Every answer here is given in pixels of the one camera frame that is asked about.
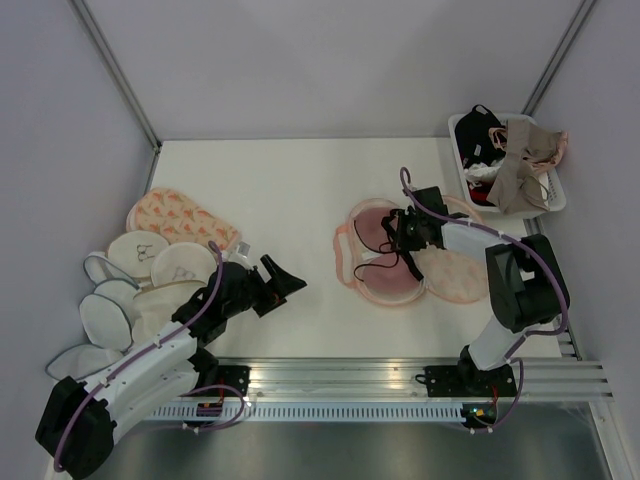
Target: gray wall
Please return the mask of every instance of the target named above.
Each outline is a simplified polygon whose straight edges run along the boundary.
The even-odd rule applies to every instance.
[[[600,2],[536,118],[569,131],[564,211],[544,217],[585,353],[604,362],[640,452],[640,2]]]
[[[43,367],[82,339],[82,258],[123,231],[152,153],[64,0],[4,1],[0,45],[0,476],[31,480]]]
[[[519,111],[579,0],[88,0],[158,134],[446,135]]]

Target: perforated metal strip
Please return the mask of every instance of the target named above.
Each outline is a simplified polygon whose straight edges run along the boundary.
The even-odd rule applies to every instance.
[[[169,402],[153,412],[151,421],[230,420],[239,402],[227,402],[220,416],[197,415],[198,402]],[[416,403],[259,403],[247,408],[244,421],[254,422],[455,422],[463,421],[461,403],[417,405]]]

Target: white table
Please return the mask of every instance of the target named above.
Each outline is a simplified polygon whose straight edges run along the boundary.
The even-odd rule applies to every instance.
[[[341,285],[333,235],[360,201],[383,197],[408,205],[399,170],[413,184],[461,196],[447,138],[224,140],[164,143],[152,187],[182,191],[231,222],[308,287],[262,319],[252,311],[229,321],[210,346],[225,357],[457,357],[491,315],[489,299],[454,305],[427,293],[402,308],[382,308]],[[521,220],[486,217],[525,235]],[[555,338],[533,337],[524,357],[559,357]]]

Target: metal corner post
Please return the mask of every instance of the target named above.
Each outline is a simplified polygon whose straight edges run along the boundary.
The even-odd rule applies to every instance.
[[[116,88],[120,92],[122,99],[127,104],[127,107],[131,110],[131,113],[137,120],[140,128],[144,132],[147,140],[151,144],[154,153],[158,154],[160,151],[161,141],[156,135],[147,115],[144,113],[140,102],[138,101],[127,77],[124,75],[122,68],[118,64],[115,55],[113,54],[109,42],[102,32],[102,29],[98,25],[91,9],[87,5],[85,0],[67,0],[69,6],[75,13],[80,25],[89,37],[89,40],[93,44],[100,60],[104,64],[109,76],[113,80]]]
[[[569,22],[567,29],[565,30],[560,42],[558,42],[558,46],[554,50],[551,58],[547,62],[542,75],[538,79],[536,86],[531,92],[527,103],[522,109],[522,113],[525,115],[533,115],[537,110],[538,106],[542,102],[542,99],[549,89],[551,82],[554,77],[558,73],[560,69],[560,65],[567,56],[567,53],[575,43],[576,38],[587,24],[591,13],[593,12],[594,7],[598,3],[598,0],[582,0],[576,13],[573,15],[573,18]]]

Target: laundry basket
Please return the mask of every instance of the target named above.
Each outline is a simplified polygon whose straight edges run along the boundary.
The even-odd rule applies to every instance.
[[[471,199],[471,195],[469,194],[469,187],[467,186],[467,180],[464,176],[464,168],[462,167],[462,158],[460,156],[460,151],[458,150],[458,141],[456,140],[456,125],[460,121],[462,117],[464,117],[466,113],[452,115],[449,117],[449,135],[451,136],[451,145],[453,145],[453,151],[455,153],[455,161],[456,167],[458,169],[458,176],[460,177],[460,183],[462,184],[462,193],[464,198],[470,205],[473,206],[477,211],[482,213],[501,213],[498,207],[493,206],[485,206],[478,205]],[[528,115],[521,115],[518,113],[496,113],[495,116],[500,120],[500,122],[504,125],[507,124],[507,120],[509,119],[522,119],[526,118],[531,123],[536,124],[536,121],[529,117]],[[564,190],[562,189],[562,184],[560,183],[560,178],[558,177],[558,173],[556,169],[553,168],[546,172],[549,186],[547,187],[549,190],[549,211],[558,212],[562,210],[567,204],[567,198],[564,196]],[[535,218],[538,215],[541,215],[544,212],[521,212],[510,215],[511,217],[516,218]]]

